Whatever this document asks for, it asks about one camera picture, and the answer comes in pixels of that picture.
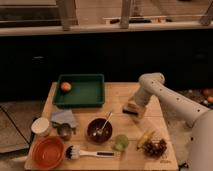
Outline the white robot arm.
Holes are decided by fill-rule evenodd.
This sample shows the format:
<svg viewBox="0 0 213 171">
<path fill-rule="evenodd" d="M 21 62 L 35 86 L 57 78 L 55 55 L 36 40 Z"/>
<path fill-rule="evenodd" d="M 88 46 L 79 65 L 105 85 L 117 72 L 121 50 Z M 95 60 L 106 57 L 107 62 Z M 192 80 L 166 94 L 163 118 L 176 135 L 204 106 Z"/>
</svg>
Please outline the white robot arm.
<svg viewBox="0 0 213 171">
<path fill-rule="evenodd" d="M 143 115 L 152 95 L 175 110 L 192 128 L 188 171 L 213 171 L 213 110 L 164 86 L 162 73 L 139 77 L 139 89 L 132 96 L 136 111 Z"/>
</svg>

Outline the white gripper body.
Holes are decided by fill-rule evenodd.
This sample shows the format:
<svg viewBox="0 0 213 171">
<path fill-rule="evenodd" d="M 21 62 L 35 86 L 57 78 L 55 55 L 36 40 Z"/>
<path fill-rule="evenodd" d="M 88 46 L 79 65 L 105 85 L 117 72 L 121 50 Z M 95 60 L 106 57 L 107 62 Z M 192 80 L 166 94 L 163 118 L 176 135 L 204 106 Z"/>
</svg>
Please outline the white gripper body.
<svg viewBox="0 0 213 171">
<path fill-rule="evenodd" d="M 146 113 L 148 102 L 142 99 L 135 99 L 134 97 L 131 97 L 128 102 L 134 103 L 138 106 L 138 114 L 136 116 L 142 118 Z"/>
</svg>

